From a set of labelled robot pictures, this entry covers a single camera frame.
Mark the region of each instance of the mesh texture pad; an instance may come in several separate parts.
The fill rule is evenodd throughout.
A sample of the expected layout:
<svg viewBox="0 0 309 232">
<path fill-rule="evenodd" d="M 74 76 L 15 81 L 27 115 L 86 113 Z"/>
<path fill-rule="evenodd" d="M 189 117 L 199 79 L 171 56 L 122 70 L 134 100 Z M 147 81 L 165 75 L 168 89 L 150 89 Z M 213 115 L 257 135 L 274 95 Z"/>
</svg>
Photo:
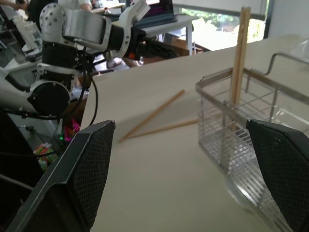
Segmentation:
<svg viewBox="0 0 309 232">
<path fill-rule="evenodd" d="M 309 162 L 281 132 L 251 124 L 263 179 L 294 232 L 309 231 Z"/>
<path fill-rule="evenodd" d="M 113 131 L 114 125 L 110 123 L 92 135 L 72 177 L 75 195 L 90 227 L 95 221 L 107 179 Z"/>
</svg>

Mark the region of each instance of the green foliage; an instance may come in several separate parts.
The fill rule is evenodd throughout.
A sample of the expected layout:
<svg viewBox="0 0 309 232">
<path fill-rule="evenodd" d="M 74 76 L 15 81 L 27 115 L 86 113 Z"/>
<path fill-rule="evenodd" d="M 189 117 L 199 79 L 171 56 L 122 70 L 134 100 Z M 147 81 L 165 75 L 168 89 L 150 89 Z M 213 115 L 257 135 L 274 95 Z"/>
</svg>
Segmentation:
<svg viewBox="0 0 309 232">
<path fill-rule="evenodd" d="M 214 24 L 218 28 L 222 27 L 222 25 L 231 25 L 234 27 L 239 25 L 239 17 L 236 17 L 236 16 L 216 14 L 216 13 L 210 13 L 210 12 L 205 12 L 205 11 L 196 11 L 196 10 L 185 9 L 185 8 L 182 8 L 182 14 L 197 16 L 199 18 L 202 18 L 205 21 L 205 23 L 207 23 L 210 20 L 211 23 Z"/>
</svg>

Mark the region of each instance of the metal basket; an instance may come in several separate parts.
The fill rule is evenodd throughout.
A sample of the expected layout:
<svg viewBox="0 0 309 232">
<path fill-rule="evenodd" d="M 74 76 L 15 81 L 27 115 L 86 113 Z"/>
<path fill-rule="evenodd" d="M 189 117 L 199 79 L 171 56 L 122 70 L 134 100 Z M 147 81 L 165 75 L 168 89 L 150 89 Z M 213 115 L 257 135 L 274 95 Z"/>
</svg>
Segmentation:
<svg viewBox="0 0 309 232">
<path fill-rule="evenodd" d="M 278 55 L 308 63 L 277 53 L 273 55 L 266 75 L 271 72 Z M 251 209 L 264 216 L 274 230 L 291 232 L 263 181 L 245 124 L 247 119 L 254 118 L 306 133 L 309 122 L 303 117 L 309 115 L 309 97 L 266 78 L 265 74 L 244 69 L 240 103 L 232 105 L 228 102 L 231 75 L 232 69 L 224 70 L 205 76 L 196 84 L 201 95 L 199 145 L 249 200 Z"/>
</svg>

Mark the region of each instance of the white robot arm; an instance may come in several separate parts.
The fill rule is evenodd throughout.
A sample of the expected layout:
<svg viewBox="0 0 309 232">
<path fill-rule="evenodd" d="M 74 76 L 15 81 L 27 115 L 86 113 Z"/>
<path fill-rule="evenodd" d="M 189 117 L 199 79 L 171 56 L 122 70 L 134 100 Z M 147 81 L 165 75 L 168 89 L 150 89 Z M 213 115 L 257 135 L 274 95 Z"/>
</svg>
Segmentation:
<svg viewBox="0 0 309 232">
<path fill-rule="evenodd" d="M 55 3 L 45 6 L 40 16 L 43 48 L 37 79 L 25 87 L 0 69 L 0 107 L 25 117 L 61 115 L 70 103 L 74 67 L 80 58 L 77 44 L 110 51 L 112 57 L 175 57 L 168 46 L 151 42 L 143 30 L 132 27 L 149 9 L 146 0 L 136 0 L 120 15 L 116 26 L 98 14 L 65 10 Z"/>
</svg>

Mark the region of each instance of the white tabletop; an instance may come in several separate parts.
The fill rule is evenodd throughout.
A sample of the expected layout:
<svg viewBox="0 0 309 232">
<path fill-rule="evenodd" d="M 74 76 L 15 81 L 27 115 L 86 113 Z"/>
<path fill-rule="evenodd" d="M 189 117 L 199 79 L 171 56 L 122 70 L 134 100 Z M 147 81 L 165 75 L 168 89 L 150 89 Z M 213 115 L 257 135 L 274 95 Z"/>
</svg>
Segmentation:
<svg viewBox="0 0 309 232">
<path fill-rule="evenodd" d="M 246 67 L 264 71 L 273 53 L 289 51 L 299 41 L 298 36 L 286 36 L 249 44 Z M 198 147 L 197 125 L 118 143 L 181 89 L 186 93 L 141 131 L 195 118 L 195 83 L 232 67 L 234 53 L 235 48 L 228 48 L 95 78 L 95 122 L 113 119 L 116 130 L 108 180 L 91 232 L 267 231 L 261 219 L 241 209 L 227 193 L 225 177 Z M 306 91 L 308 72 L 304 64 L 278 58 L 270 78 Z M 82 128 L 91 121 L 94 105 L 91 87 Z"/>
<path fill-rule="evenodd" d="M 190 16 L 190 15 L 176 15 L 177 21 L 173 23 L 167 23 L 155 27 L 143 28 L 143 30 L 147 33 L 148 37 L 152 37 L 155 35 L 159 35 L 162 33 L 167 33 L 169 31 L 173 31 L 179 28 L 186 27 L 193 20 L 198 19 L 198 17 Z"/>
</svg>

